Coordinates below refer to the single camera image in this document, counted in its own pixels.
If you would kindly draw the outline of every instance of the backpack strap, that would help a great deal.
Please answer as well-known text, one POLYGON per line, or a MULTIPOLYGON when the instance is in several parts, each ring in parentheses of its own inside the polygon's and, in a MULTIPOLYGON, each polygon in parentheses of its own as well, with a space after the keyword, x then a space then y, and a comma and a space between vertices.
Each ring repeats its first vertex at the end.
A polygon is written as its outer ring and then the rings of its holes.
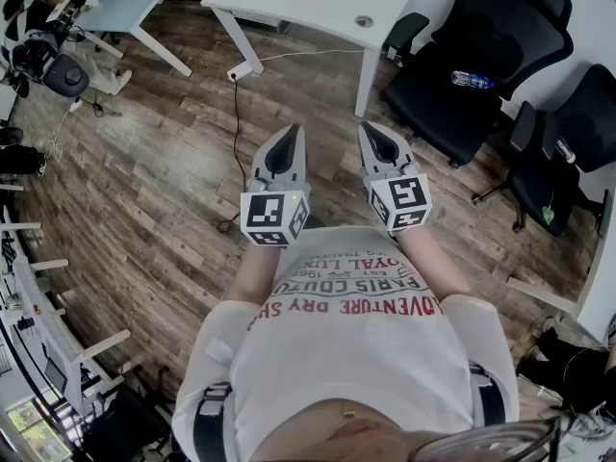
POLYGON ((479 365, 471 363, 469 368, 475 427, 505 423, 504 402, 499 386, 479 365))
POLYGON ((201 462, 226 462, 224 410, 230 394, 229 382, 215 383, 205 390, 197 406, 192 438, 194 450, 201 462))

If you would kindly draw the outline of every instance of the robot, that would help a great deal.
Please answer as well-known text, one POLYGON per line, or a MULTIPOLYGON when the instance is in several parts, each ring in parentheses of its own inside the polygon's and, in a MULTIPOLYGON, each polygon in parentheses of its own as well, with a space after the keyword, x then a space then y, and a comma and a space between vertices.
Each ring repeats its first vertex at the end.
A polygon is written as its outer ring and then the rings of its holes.
MULTIPOLYGON (((419 173, 402 136, 362 121, 357 128, 368 201, 390 234, 424 224, 432 208, 427 176, 419 173)), ((310 214, 306 137, 299 124, 274 134, 257 151, 241 198, 242 232, 254 243, 294 244, 310 214)))

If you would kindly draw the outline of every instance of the shirt sleeve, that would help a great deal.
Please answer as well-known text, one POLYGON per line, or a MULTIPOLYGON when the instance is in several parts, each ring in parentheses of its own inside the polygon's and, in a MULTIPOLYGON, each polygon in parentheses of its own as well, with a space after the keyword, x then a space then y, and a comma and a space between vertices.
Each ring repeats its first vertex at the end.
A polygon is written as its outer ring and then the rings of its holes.
POLYGON ((253 303, 222 301, 201 325, 171 422, 176 440, 192 461, 198 461, 192 437, 197 405, 207 387, 229 381, 233 358, 258 312, 253 303))
POLYGON ((451 295, 441 302, 470 361, 494 379, 504 402, 508 422, 520 419, 518 381, 497 309, 487 301, 451 295))

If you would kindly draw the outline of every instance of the white cable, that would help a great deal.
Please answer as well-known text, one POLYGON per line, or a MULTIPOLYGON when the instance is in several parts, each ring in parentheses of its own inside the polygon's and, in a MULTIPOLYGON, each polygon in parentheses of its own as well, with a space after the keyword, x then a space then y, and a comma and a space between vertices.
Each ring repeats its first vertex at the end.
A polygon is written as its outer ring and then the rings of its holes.
POLYGON ((276 55, 275 57, 267 57, 259 59, 261 62, 266 62, 267 60, 273 60, 276 58, 282 57, 294 57, 295 55, 322 55, 324 53, 361 53, 364 51, 361 50, 325 50, 325 51, 300 51, 297 53, 283 53, 282 55, 276 55))
POLYGON ((56 127, 56 129, 51 133, 51 139, 48 139, 44 132, 42 133, 42 135, 45 137, 45 140, 47 141, 47 146, 45 147, 45 159, 49 159, 51 156, 53 156, 54 159, 59 162, 62 158, 63 147, 61 143, 58 143, 58 135, 60 134, 60 129, 62 128, 64 120, 69 113, 70 108, 66 110, 66 113, 64 113, 60 125, 58 125, 58 127, 56 127))

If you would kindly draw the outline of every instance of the chair seat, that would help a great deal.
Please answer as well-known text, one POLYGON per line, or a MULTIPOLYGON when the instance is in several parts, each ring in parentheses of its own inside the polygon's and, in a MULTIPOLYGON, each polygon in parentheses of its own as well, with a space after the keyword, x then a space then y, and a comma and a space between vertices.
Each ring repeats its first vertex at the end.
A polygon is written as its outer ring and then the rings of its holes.
POLYGON ((529 153, 523 153, 517 167, 509 172, 509 188, 523 211, 550 234, 560 236, 567 228, 576 202, 578 168, 567 164, 558 152, 554 152, 552 160, 547 161, 541 149, 527 150, 529 153), (554 219, 547 225, 542 209, 550 205, 550 200, 554 219))
POLYGON ((491 133, 502 101, 493 90, 456 86, 454 70, 455 64, 431 42, 404 60, 383 98, 416 134, 465 165, 491 133))

